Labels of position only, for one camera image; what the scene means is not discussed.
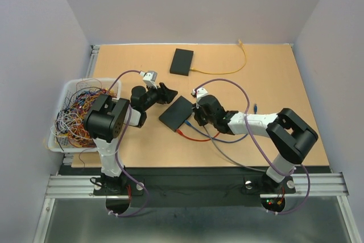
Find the black network switch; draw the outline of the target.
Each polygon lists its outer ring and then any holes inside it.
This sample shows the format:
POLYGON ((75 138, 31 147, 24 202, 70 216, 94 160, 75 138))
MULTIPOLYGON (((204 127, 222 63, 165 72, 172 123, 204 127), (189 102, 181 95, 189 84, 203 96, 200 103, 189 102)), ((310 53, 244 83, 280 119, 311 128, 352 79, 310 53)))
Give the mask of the black network switch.
POLYGON ((184 121, 191 116, 192 107, 193 104, 190 101, 180 96, 159 116, 159 121, 173 132, 176 132, 184 121))
POLYGON ((188 76, 192 64, 194 51, 177 48, 169 69, 171 74, 188 76))

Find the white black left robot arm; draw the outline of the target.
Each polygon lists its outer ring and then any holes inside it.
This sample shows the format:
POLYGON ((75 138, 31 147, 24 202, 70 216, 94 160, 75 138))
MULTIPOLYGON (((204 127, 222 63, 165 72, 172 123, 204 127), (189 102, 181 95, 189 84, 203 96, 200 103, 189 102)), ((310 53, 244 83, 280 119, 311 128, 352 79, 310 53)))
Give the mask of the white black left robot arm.
POLYGON ((119 141, 125 127, 142 127, 147 118, 146 110, 154 104, 169 104, 178 91, 164 83, 157 86, 135 86, 130 99, 99 95, 88 110, 84 129, 96 145, 101 161, 101 176, 91 180, 96 195, 120 195, 126 190, 127 179, 122 175, 122 163, 117 163, 119 141))

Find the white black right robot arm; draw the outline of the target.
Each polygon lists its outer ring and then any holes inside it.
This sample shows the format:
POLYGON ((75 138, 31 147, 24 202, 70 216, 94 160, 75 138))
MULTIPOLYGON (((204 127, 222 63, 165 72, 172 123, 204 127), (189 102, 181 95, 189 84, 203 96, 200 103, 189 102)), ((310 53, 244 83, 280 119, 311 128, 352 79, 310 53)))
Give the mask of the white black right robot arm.
POLYGON ((219 133, 229 135, 248 134, 257 144, 255 136, 270 138, 278 155, 262 177, 262 187, 274 192, 282 181, 290 176, 294 167, 302 164, 318 134, 292 109, 284 108, 272 114, 246 114, 225 110, 215 96, 193 92, 194 118, 199 126, 211 124, 219 133))

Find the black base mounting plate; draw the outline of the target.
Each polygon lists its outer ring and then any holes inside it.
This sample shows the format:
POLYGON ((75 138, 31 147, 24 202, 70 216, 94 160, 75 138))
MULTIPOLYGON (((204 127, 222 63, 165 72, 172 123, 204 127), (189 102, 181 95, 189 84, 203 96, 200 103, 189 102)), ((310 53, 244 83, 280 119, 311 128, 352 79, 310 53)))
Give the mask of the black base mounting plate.
POLYGON ((108 210, 127 208, 265 207, 281 212, 285 196, 295 193, 291 176, 277 183, 264 169, 243 167, 132 167, 117 178, 92 177, 93 194, 106 198, 108 210))

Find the white plastic basket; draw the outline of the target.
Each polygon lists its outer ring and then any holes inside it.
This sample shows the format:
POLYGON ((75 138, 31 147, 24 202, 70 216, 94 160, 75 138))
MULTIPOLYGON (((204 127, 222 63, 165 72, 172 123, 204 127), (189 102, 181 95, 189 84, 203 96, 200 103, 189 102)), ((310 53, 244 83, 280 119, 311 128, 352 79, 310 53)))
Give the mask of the white plastic basket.
POLYGON ((112 78, 86 78, 67 82, 50 128, 48 148, 61 153, 92 153, 96 145, 84 129, 83 120, 96 98, 109 94, 120 98, 122 84, 112 78))

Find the aluminium frame rail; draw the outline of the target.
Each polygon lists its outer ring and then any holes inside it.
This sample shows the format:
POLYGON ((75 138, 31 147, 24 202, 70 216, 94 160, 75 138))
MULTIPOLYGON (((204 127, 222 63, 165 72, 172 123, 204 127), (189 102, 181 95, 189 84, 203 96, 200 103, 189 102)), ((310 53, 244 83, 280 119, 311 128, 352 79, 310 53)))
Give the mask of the aluminium frame rail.
MULTIPOLYGON (((310 197, 348 196, 344 176, 342 174, 310 174, 310 197)), ((45 196, 48 199, 86 199, 96 198, 94 185, 89 176, 51 176, 45 196)), ((285 193, 286 197, 304 197, 307 193, 307 177, 305 174, 294 174, 294 193, 285 193)))

